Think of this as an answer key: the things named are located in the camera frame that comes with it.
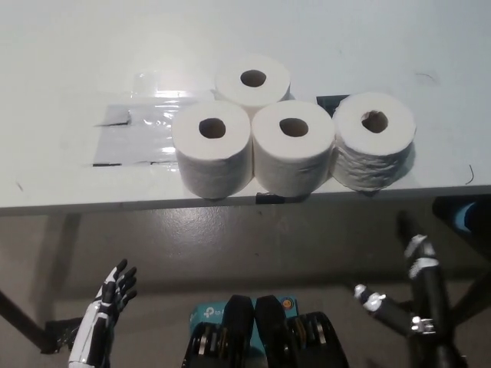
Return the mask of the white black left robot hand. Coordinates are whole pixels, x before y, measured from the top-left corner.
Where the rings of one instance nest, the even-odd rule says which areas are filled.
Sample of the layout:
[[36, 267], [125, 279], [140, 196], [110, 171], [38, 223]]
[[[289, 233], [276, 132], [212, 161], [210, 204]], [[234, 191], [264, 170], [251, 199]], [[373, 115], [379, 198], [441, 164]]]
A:
[[130, 300], [137, 296], [137, 269], [127, 268], [127, 260], [117, 264], [105, 278], [96, 297], [88, 305], [74, 338], [68, 366], [109, 367], [114, 329]]

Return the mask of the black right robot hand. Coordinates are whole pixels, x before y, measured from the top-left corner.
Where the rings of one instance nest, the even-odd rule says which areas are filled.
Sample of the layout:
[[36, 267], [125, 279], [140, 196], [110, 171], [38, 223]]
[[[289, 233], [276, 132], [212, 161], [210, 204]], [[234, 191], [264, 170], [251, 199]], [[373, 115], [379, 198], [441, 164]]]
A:
[[365, 284], [354, 286], [354, 298], [374, 319], [405, 336], [450, 340], [454, 326], [443, 272], [428, 234], [407, 212], [397, 215], [397, 236], [403, 245], [412, 299], [407, 305]]

